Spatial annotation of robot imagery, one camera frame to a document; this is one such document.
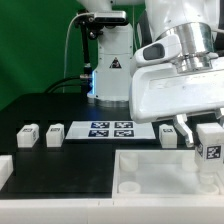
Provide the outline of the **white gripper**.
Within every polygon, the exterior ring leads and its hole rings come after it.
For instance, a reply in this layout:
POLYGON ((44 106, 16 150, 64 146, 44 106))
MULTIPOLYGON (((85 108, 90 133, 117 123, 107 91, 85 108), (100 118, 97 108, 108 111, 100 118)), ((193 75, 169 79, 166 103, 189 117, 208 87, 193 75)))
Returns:
POLYGON ((137 50, 131 60, 129 108, 137 123, 173 118, 175 128, 194 146, 187 115, 211 113, 224 127, 224 57, 208 55, 208 70, 179 73, 172 63, 182 52, 176 34, 137 50))

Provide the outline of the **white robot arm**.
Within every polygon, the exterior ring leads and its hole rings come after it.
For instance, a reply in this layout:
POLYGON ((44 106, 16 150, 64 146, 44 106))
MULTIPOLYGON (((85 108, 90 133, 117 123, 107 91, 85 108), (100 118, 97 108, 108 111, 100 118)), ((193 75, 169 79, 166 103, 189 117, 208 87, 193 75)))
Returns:
POLYGON ((224 108, 224 56, 215 48, 222 0, 77 0, 98 40, 88 100, 126 104, 137 123, 172 119, 194 144, 187 117, 224 108))

